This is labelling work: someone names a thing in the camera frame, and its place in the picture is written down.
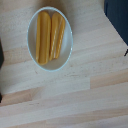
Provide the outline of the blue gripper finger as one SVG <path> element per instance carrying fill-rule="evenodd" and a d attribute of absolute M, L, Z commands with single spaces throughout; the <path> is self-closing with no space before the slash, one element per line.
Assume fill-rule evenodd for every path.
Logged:
<path fill-rule="evenodd" d="M 3 63 L 4 63 L 4 54 L 3 54 L 3 48 L 0 38 L 0 68 L 2 67 Z"/>

